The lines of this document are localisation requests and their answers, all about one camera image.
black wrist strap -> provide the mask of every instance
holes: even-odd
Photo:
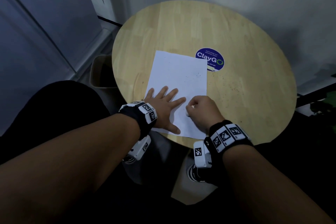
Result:
[[[236,145],[253,146],[250,140],[240,126],[229,120],[223,120],[209,129],[209,137],[204,139],[204,143],[211,155],[222,155],[226,150]]]
[[[150,104],[145,104],[144,101],[135,101],[127,105],[123,105],[119,113],[135,119],[140,127],[140,138],[146,137],[149,131],[154,127],[157,114],[155,109]]]

wooden tabletop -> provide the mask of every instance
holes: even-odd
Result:
[[[167,1],[129,18],[112,51],[121,94],[128,103],[145,97],[156,50],[195,57],[201,48],[215,49],[225,60],[221,70],[207,72],[207,95],[223,116],[239,124],[255,145],[275,139],[295,109],[296,84],[291,67],[261,28],[219,5]],[[164,135],[189,148],[196,141]]]

black pants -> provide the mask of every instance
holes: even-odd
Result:
[[[62,81],[45,86],[32,96],[0,138],[0,164],[109,115],[99,95],[84,84]],[[171,210],[174,213],[171,217],[181,217],[182,214],[190,217],[191,212],[199,212],[211,202],[222,201],[223,194],[226,198],[230,197],[229,192],[217,189],[205,200],[186,206],[170,197],[160,197],[152,188],[135,184],[120,164],[94,195],[74,205],[62,221],[106,221],[118,213],[127,214],[128,220],[143,220]],[[232,212],[229,210],[232,203],[227,202],[226,209]]]

leg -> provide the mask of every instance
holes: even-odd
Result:
[[[0,164],[54,137],[109,116],[99,95],[74,81],[43,87],[0,137]]]

white paper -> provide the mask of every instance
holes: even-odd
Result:
[[[178,88],[178,93],[172,101],[181,97],[187,98],[185,103],[175,108],[170,114],[172,124],[181,130],[179,136],[201,140],[204,140],[206,136],[186,115],[186,105],[194,96],[207,94],[207,66],[205,59],[162,51],[155,53],[146,94],[150,88],[154,88],[153,96],[156,96],[163,86],[168,86],[167,93]],[[174,135],[161,128],[152,130]]]

